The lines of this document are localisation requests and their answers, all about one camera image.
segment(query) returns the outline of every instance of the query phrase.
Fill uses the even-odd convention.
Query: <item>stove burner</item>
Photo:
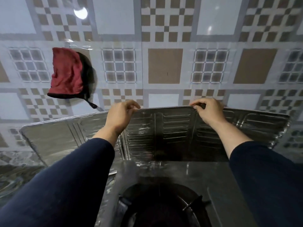
[[[211,227],[211,223],[202,196],[188,187],[138,183],[119,195],[112,226]]]

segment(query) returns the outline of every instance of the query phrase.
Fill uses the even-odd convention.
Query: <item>navy blue sleeve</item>
[[[303,226],[301,168],[255,141],[237,146],[229,165],[259,227]]]
[[[94,226],[114,156],[108,141],[88,140],[2,207],[0,226]]]

